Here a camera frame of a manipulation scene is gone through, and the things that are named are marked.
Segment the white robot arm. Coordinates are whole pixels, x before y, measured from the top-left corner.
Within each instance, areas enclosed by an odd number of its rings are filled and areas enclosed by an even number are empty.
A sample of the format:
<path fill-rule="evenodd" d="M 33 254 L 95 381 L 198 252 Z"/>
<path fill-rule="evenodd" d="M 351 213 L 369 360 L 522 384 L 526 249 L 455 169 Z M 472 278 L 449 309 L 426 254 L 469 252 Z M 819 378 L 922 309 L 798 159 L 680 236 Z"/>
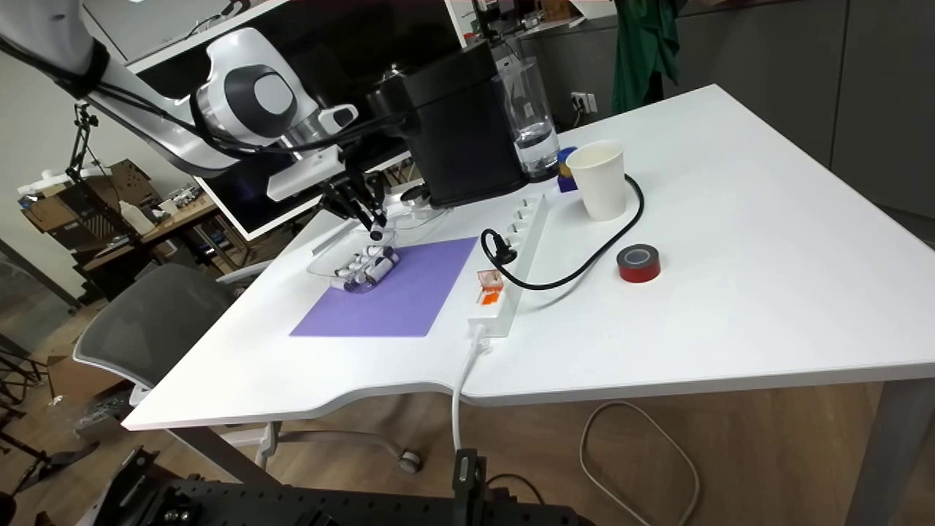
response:
<path fill-rule="evenodd" d="M 206 46 L 206 78 L 168 99 L 117 64 L 79 18 L 79 0 L 0 0 L 0 46 L 154 146 L 190 176 L 258 167 L 290 198 L 348 173 L 341 146 L 377 132 L 354 106 L 318 106 L 262 32 L 242 26 Z"/>

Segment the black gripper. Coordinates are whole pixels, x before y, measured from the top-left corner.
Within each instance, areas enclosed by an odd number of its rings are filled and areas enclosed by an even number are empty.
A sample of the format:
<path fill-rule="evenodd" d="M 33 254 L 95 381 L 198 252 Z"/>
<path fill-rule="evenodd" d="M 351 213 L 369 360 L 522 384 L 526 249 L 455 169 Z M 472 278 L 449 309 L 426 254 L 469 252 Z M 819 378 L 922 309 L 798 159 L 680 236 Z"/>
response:
<path fill-rule="evenodd" d="M 339 220 L 372 223 L 369 236 L 373 242 L 388 241 L 388 220 L 382 211 L 382 192 L 364 178 L 369 156 L 355 140 L 341 146 L 345 169 L 320 186 L 320 208 Z"/>

